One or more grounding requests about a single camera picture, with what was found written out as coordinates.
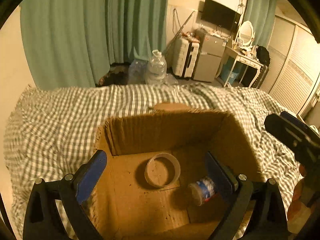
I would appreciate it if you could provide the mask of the right hand holding gripper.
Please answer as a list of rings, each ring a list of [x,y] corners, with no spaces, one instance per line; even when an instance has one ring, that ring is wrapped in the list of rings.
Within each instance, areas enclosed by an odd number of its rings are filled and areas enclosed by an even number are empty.
[[[299,172],[303,177],[307,174],[303,165],[299,166]],[[301,202],[300,198],[304,184],[304,178],[296,184],[291,204],[287,211],[287,227],[289,232],[293,234],[298,234],[300,232],[316,207],[316,203],[314,203],[312,207],[307,207]]]

